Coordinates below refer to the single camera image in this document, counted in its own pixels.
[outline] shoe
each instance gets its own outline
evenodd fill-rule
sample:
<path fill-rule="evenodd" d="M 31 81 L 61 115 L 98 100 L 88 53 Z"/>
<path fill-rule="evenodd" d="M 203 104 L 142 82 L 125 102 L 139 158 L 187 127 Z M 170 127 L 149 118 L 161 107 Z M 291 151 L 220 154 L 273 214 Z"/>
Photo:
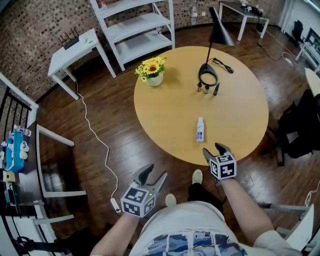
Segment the shoe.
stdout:
<path fill-rule="evenodd" d="M 173 194 L 167 194 L 165 197 L 165 205 L 167 207 L 175 206 L 177 204 L 177 199 Z"/>
<path fill-rule="evenodd" d="M 203 180 L 202 171 L 199 169 L 196 169 L 192 175 L 192 184 L 195 184 L 195 183 L 201 184 L 202 180 Z"/>

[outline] white shelf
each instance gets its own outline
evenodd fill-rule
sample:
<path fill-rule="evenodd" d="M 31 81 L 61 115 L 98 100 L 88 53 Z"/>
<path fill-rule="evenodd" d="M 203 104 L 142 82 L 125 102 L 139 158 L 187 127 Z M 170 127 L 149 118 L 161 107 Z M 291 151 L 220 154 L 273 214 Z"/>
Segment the white shelf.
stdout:
<path fill-rule="evenodd" d="M 127 19 L 107 28 L 108 37 L 114 42 L 170 24 L 170 20 L 154 12 Z"/>
<path fill-rule="evenodd" d="M 117 2 L 113 2 L 108 4 L 107 6 L 101 7 L 99 9 L 99 15 L 103 19 L 120 13 L 122 11 L 137 7 L 137 6 L 143 6 L 151 3 L 156 3 L 164 0 L 120 0 Z"/>
<path fill-rule="evenodd" d="M 168 38 L 153 30 L 119 43 L 115 47 L 121 62 L 128 63 L 140 56 L 171 45 L 172 42 Z"/>

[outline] person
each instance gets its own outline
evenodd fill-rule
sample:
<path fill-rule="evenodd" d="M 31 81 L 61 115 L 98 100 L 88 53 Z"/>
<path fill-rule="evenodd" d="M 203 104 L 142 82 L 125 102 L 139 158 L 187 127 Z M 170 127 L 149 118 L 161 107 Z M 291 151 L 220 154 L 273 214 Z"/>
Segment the person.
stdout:
<path fill-rule="evenodd" d="M 143 227 L 130 256 L 300 256 L 275 230 L 267 214 L 233 178 L 221 180 L 239 226 L 253 247 L 238 242 L 227 226 L 222 203 L 201 185 L 196 170 L 188 189 L 188 202 L 177 204 L 172 194 L 166 208 Z M 122 256 L 137 228 L 139 217 L 124 213 L 93 248 L 93 256 Z"/>

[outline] white spray bottle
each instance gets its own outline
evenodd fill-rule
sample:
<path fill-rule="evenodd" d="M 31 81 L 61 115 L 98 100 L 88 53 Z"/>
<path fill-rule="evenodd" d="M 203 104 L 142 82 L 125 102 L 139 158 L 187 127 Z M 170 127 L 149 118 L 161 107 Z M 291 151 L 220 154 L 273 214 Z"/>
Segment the white spray bottle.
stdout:
<path fill-rule="evenodd" d="M 205 141 L 205 124 L 204 119 L 199 117 L 196 125 L 196 141 L 202 143 Z"/>

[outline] floor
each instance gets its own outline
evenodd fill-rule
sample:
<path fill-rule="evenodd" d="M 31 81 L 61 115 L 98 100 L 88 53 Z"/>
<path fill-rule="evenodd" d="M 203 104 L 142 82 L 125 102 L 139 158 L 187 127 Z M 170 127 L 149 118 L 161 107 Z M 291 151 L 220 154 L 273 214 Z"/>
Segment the floor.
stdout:
<path fill-rule="evenodd" d="M 280 41 L 294 55 L 298 50 L 280 33 L 277 27 L 269 27 L 263 40 L 255 32 L 254 25 L 246 26 L 241 42 L 236 41 L 240 26 L 230 24 L 235 47 L 215 45 L 247 65 L 257 76 L 265 90 L 269 107 L 269 125 L 276 127 L 277 120 L 292 101 L 308 88 L 304 76 L 307 64 L 303 59 L 298 66 L 289 66 L 282 58 L 270 60 L 257 46 L 260 42 L 267 52 L 277 58 L 283 51 Z M 176 47 L 207 46 L 211 27 L 192 28 L 175 34 Z M 204 166 L 179 160 L 160 149 L 144 132 L 134 108 L 134 88 L 137 76 L 134 69 L 140 60 L 126 65 L 121 72 L 113 63 L 116 79 L 112 79 L 103 62 L 97 58 L 74 72 L 79 80 L 79 92 L 88 107 L 91 127 L 99 138 L 110 147 L 108 166 L 118 175 L 119 185 L 115 198 L 120 201 L 131 183 L 132 174 L 147 164 L 155 164 L 159 172 L 167 171 L 168 179 L 160 194 L 157 209 L 164 205 L 167 193 L 176 195 L 179 203 L 187 200 L 188 186 L 195 169 L 203 170 L 204 187 L 220 198 L 225 195 L 216 188 L 214 179 Z M 72 89 L 75 85 L 68 81 Z M 85 108 L 81 100 L 75 101 L 62 88 L 54 90 L 40 104 L 38 122 L 47 129 L 75 142 L 73 148 L 40 137 L 41 162 L 47 190 L 86 190 L 87 197 L 71 197 L 47 200 L 51 217 L 74 214 L 75 219 L 53 226 L 58 238 L 64 238 L 78 229 L 89 227 L 101 236 L 106 223 L 114 224 L 119 218 L 110 203 L 116 179 L 105 168 L 106 149 L 89 131 L 84 118 Z M 314 190 L 320 179 L 320 153 L 308 154 L 299 159 L 286 159 L 285 167 L 278 167 L 274 153 L 262 154 L 272 147 L 266 136 L 259 147 L 238 164 L 238 177 L 242 186 L 256 201 L 301 206 L 309 190 Z M 312 197 L 315 204 L 314 226 L 320 223 L 320 193 Z M 226 223 L 238 239 L 245 243 L 239 225 L 228 201 L 224 204 Z M 275 227 L 293 227 L 296 215 L 282 215 L 274 211 L 267 214 Z"/>

